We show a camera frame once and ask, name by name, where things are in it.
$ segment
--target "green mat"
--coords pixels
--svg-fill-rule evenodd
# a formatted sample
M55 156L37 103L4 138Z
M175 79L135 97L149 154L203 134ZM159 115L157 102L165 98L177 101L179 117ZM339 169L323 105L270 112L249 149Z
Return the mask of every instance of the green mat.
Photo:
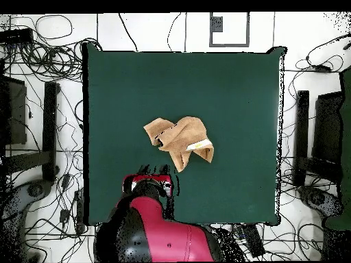
M174 217L185 223L275 222L280 60L269 53L98 51L88 45L88 222L104 222L141 165L171 166ZM177 173L143 126L202 120L212 163L192 153Z

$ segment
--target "black cable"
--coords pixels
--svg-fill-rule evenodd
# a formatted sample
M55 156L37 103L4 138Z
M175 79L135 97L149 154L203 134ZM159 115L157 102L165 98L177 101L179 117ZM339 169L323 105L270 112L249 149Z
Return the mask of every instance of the black cable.
M64 36L59 36L56 38L46 38L42 36L38 32L38 21L45 17L65 18L71 26L71 31ZM20 55L21 56L20 60L22 60L23 63L26 64L27 67L32 71L32 73L22 72L22 74L13 74L13 75L24 75L24 76L34 75L40 81L44 81L44 82L45 80L40 79L38 75L42 77L48 77L56 81L59 79L70 79L75 82L82 82L82 78L81 78L82 59L80 56L78 56L77 50L79 50L80 53L82 53L82 44L85 42L89 42L95 45L95 47L97 47L98 49L102 50L101 45L94 38L85 38L81 41L72 42L66 45L52 46L47 42L47 40L64 38L68 35L71 35L72 24L67 17L59 14L45 15L40 19L38 19L36 24L34 24L33 20L31 19L34 28L28 27L26 25L13 24L13 26L16 28L26 27L33 30L33 32L37 36L37 39L34 40L32 44L23 45L21 47L15 46L14 49L9 49L6 45L5 46L2 45L5 53L7 54L7 57L5 58L6 61L12 60L13 58L12 63L16 63L15 62L16 56Z
M309 53L307 54L307 56L306 56L306 61L308 62L308 64L310 65L310 66L317 66L317 65L313 65L313 64L311 64L311 61L309 60L309 58L310 58L310 54L314 51L314 50L316 50L316 49L318 49L318 48L320 48L320 47L323 47L324 45L327 45L328 43L331 43L331 42L333 42L333 41L336 41L336 40L340 40L340 39L342 39L342 38L347 38L347 37L351 37L351 33L348 33L348 34L344 34L344 35L342 35L342 36L338 36L338 37L336 37L336 38L333 38L332 40L329 40L329 41L327 41L327 42L325 42L325 43L322 43L321 45L318 45L318 46L316 46L314 49L312 49L311 51L309 51Z
M133 40L133 38L130 36L127 27L125 26L124 20L121 16L121 13L118 13L119 19L121 19L121 22L123 24L124 30L127 33L127 35L129 36L130 40L133 42L133 45L135 46L135 50L138 51L138 48L136 47L135 41Z
M24 127L26 127L26 128L29 130L29 132L30 132L30 133L32 134L32 136L33 136L34 142L36 143L36 148L38 148L39 154L41 154L41 150L40 150L40 148L39 148L39 144L38 144L38 142L36 141L36 138L34 137L34 134L33 134L33 132L31 131L31 129L28 127L28 125L27 125L27 124L24 124L22 121L20 121L20 120L18 120L18 119L16 119L16 118L10 117L10 119L17 121L18 123L22 124Z
M181 12L177 15L177 17L174 18L173 22L172 22L172 25L171 25L171 28L169 29L169 33L168 33L168 36L167 36L167 45L169 47L169 50L172 51L171 47L169 46L169 35L171 34L171 30L172 30L172 27L173 27L173 24L174 22L177 20L177 18L181 15Z
M300 238L300 232L301 232L301 230L302 230L304 227L306 227L306 226L314 226L314 227L317 227L317 228L320 229L323 233L324 233L324 230L323 230L320 226L318 226L318 225L316 225L316 224L313 224L313 223L304 224L304 225L302 225L302 226L298 229L298 244L299 244L299 248L300 248L300 250L301 250L303 256L304 256L308 261L311 261L311 260L307 257L307 255L304 253L304 251L302 250L302 244L301 244L301 238Z
M83 102L83 100L80 100L80 101L77 103L77 105L75 105L75 107L74 107L74 117L75 117L77 120L79 120L80 122L83 122L83 120L80 119L80 118L77 116L77 107L78 107L78 105L79 105L81 102Z

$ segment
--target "tan cloth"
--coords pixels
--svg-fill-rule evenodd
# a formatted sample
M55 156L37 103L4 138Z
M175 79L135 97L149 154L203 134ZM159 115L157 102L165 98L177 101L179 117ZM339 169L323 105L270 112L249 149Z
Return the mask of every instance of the tan cloth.
M207 138L204 124L198 118L184 117L175 125L168 120L157 118L144 126L144 129L152 145L161 144L159 149L171 154L178 172L188 164L192 151L208 162L212 161L214 148Z

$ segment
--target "black border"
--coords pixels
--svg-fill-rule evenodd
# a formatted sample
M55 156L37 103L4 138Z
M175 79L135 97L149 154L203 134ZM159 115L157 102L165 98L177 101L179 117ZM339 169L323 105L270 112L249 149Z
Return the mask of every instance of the black border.
M88 81L88 43L82 44L82 79L83 79L83 179L84 179L84 196L83 196L83 223L89 224L89 81Z

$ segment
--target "floor tile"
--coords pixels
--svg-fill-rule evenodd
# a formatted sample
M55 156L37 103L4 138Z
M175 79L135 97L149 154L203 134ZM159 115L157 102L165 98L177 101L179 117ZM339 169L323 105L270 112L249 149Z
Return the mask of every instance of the floor tile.
M138 51L170 51L167 37L179 13L121 13L121 17ZM183 12L174 21L169 35L172 51L184 51L184 20ZM99 43L104 51L135 51L117 13L99 14Z

